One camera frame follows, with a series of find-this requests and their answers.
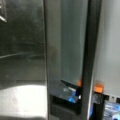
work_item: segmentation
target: blue light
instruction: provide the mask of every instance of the blue light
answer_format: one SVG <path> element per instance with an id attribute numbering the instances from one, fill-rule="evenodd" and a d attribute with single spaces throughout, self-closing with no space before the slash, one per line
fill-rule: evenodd
<path id="1" fill-rule="evenodd" d="M 70 98 L 68 99 L 68 101 L 69 101 L 69 102 L 72 102 L 72 103 L 75 103 L 75 100 L 74 100 L 74 98 L 72 98 L 72 97 L 70 97 Z"/>

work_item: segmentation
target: shiny surface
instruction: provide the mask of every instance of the shiny surface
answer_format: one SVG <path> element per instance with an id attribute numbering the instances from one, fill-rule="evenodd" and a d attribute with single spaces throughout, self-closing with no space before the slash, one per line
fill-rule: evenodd
<path id="1" fill-rule="evenodd" d="M 45 0 L 45 4 L 50 92 L 68 99 L 61 80 L 77 84 L 82 77 L 87 4 L 85 0 Z"/>
<path id="2" fill-rule="evenodd" d="M 120 1 L 103 0 L 94 79 L 104 94 L 120 97 Z"/>
<path id="3" fill-rule="evenodd" d="M 46 118 L 47 95 L 44 85 L 23 85 L 0 91 L 0 116 Z"/>
<path id="4" fill-rule="evenodd" d="M 2 1 L 0 120 L 47 120 L 43 0 Z"/>

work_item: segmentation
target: metal frame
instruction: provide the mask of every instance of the metal frame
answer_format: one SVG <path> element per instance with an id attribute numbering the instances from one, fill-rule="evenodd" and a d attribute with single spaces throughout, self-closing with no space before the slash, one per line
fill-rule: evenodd
<path id="1" fill-rule="evenodd" d="M 102 0 L 89 0 L 89 4 L 88 4 L 85 50 L 84 50 L 85 52 L 84 52 L 83 76 L 82 76 L 83 85 L 82 85 L 81 114 L 76 115 L 73 112 L 71 112 L 69 108 L 66 109 L 62 106 L 54 104 L 52 101 L 53 96 L 50 95 L 50 103 L 49 103 L 50 112 L 52 115 L 57 116 L 62 120 L 88 120 L 89 119 L 88 114 L 89 114 L 91 98 L 92 98 L 91 86 L 93 84 L 92 74 L 93 74 L 94 57 L 95 57 L 97 34 L 98 34 L 98 27 L 99 27 L 101 1 Z M 49 6 L 49 4 L 50 3 L 48 2 L 48 0 L 45 0 L 45 6 L 46 5 Z"/>

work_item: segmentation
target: stainless steel surface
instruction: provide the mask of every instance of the stainless steel surface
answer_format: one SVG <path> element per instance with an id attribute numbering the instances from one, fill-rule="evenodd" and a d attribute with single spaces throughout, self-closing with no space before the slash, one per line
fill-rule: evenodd
<path id="1" fill-rule="evenodd" d="M 104 94 L 120 97 L 120 1 L 103 0 L 94 79 Z"/>
<path id="2" fill-rule="evenodd" d="M 43 0 L 2 1 L 0 120 L 47 120 Z"/>

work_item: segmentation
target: white light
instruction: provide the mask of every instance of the white light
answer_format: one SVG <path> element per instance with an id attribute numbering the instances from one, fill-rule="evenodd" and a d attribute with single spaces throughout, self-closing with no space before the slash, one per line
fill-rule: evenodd
<path id="1" fill-rule="evenodd" d="M 47 89 L 45 86 L 27 85 L 1 90 L 0 108 L 1 116 L 46 118 Z"/>

